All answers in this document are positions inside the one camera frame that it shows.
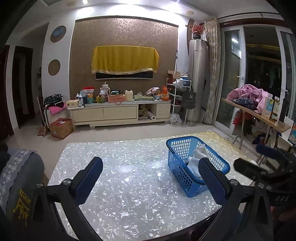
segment blue plastic basket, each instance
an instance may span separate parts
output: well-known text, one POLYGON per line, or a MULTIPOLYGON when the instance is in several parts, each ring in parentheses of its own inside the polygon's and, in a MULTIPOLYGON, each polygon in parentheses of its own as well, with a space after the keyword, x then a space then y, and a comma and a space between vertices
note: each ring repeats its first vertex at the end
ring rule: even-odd
MULTIPOLYGON (((186 166, 185 162, 192 155, 197 146, 205 144, 201 139, 193 136, 172 138, 166 141, 168 151, 168 166, 177 178, 188 197, 194 197, 208 188, 203 180, 198 179, 186 166)), ((205 145, 213 166, 227 174, 230 166, 211 147, 205 145)))

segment marble-patterned tabletop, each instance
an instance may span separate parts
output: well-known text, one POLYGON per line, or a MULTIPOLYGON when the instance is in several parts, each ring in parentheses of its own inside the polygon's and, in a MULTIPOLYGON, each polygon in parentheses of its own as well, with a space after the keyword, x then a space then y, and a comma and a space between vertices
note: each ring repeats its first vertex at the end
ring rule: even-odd
MULTIPOLYGON (((243 185, 252 182, 233 169, 235 159, 250 160, 239 149, 214 131, 190 135, 202 139, 228 161, 228 179, 243 185)), ((49 185, 73 178, 98 156, 103 160, 102 174, 80 209, 102 240, 148 240, 177 232, 209 217, 220 206, 209 191, 194 198, 183 192, 168 167, 165 142, 174 137, 180 136, 69 143, 49 185)), ((76 238, 60 204, 57 209, 68 234, 76 238)))

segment paper roll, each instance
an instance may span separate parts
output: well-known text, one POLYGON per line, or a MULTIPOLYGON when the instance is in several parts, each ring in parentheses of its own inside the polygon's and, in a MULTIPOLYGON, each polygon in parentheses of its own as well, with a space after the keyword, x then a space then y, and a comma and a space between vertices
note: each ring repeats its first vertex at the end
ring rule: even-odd
POLYGON ((151 120, 153 120, 153 121, 156 119, 155 115, 152 114, 150 111, 147 112, 147 115, 148 115, 149 118, 150 118, 151 120))

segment pink cloth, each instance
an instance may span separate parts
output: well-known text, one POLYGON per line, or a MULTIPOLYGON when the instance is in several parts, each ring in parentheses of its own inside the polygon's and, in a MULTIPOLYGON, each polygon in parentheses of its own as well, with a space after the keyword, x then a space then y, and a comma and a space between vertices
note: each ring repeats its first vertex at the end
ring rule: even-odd
POLYGON ((56 113, 59 113, 62 109, 65 109, 66 104, 65 104, 65 102, 63 102, 63 103, 64 103, 63 107, 59 107, 59 106, 50 106, 50 107, 48 107, 48 109, 50 110, 50 113, 52 115, 55 115, 56 113))
POLYGON ((237 88, 235 90, 232 90, 226 99, 228 100, 234 100, 242 97, 247 97, 251 99, 252 101, 256 102, 257 104, 257 112, 258 114, 262 113, 262 110, 264 108, 264 102, 265 97, 268 96, 268 92, 264 91, 263 89, 258 89, 253 85, 244 85, 241 88, 237 88))

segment cabinet drawer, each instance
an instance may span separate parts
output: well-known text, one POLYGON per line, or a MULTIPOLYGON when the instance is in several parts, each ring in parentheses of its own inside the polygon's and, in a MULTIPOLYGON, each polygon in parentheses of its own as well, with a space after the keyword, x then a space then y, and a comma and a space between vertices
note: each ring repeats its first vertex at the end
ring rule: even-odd
POLYGON ((156 119, 170 118, 170 104, 157 104, 156 119))
POLYGON ((72 110, 72 115, 74 122, 104 120, 103 108, 72 110))
POLYGON ((104 120, 136 119, 137 115, 136 106, 104 108, 104 120))

